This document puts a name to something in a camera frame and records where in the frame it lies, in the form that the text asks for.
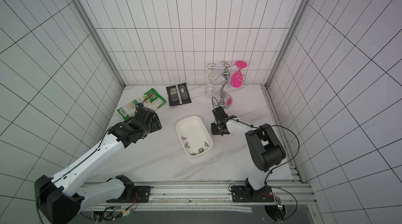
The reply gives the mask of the white plastic storage box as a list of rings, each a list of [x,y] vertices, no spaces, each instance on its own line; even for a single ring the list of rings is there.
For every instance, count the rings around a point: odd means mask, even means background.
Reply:
[[[184,152],[187,156],[195,158],[204,153],[210,151],[213,147],[213,140],[207,131],[202,120],[198,116],[190,116],[180,120],[176,125],[176,131],[181,141]],[[185,143],[188,142],[190,148],[185,147]],[[200,148],[204,148],[204,152],[197,156],[190,156],[191,153],[197,152]]]

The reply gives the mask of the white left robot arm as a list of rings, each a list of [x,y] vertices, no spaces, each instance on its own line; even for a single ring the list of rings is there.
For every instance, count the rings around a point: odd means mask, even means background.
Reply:
[[[124,175],[88,187],[82,185],[112,157],[161,128],[157,113],[141,106],[133,117],[110,127],[98,144],[68,167],[37,179],[34,190],[39,220],[67,224],[81,211],[99,203],[136,201],[134,182]]]

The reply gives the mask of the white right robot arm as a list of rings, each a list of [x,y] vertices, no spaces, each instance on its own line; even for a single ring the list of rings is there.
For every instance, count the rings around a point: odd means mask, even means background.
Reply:
[[[212,135],[235,134],[246,139],[254,164],[246,185],[255,192],[262,190],[271,170],[281,165],[286,158],[286,151],[273,130],[275,125],[254,126],[245,123],[236,116],[228,116],[223,107],[214,108],[212,113],[215,119],[211,124]]]

